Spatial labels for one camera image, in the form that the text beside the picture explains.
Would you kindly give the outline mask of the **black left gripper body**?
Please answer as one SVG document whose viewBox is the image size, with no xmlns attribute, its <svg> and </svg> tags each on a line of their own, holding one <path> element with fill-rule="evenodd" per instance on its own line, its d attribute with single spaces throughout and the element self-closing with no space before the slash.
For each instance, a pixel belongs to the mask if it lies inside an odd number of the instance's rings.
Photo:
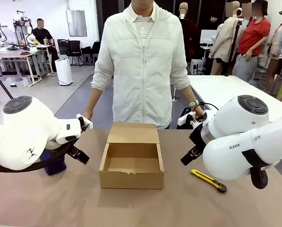
<svg viewBox="0 0 282 227">
<path fill-rule="evenodd" d="M 81 151 L 78 148 L 76 148 L 74 145 L 70 144 L 67 147 L 67 154 L 72 158 L 79 158 L 81 155 Z"/>
</svg>

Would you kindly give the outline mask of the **person's left hand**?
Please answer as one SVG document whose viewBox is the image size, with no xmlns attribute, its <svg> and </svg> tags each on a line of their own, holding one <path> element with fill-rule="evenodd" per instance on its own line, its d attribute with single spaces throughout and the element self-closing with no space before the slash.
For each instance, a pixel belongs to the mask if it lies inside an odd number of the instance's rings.
<svg viewBox="0 0 282 227">
<path fill-rule="evenodd" d="M 200 116 L 203 116 L 203 114 L 204 114 L 203 109 L 201 108 L 201 106 L 198 106 L 198 107 L 194 108 L 193 112 L 195 112 L 195 117 L 196 118 L 198 118 Z"/>
</svg>

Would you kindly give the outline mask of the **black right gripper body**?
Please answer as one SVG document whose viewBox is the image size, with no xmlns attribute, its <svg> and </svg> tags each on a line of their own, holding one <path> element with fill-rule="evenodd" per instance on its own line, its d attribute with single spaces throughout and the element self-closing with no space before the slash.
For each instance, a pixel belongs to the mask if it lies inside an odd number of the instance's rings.
<svg viewBox="0 0 282 227">
<path fill-rule="evenodd" d="M 201 136 L 201 131 L 203 128 L 203 124 L 200 123 L 198 126 L 194 128 L 194 130 L 191 132 L 189 138 L 194 143 L 196 148 L 205 148 L 206 143 L 203 141 Z"/>
</svg>

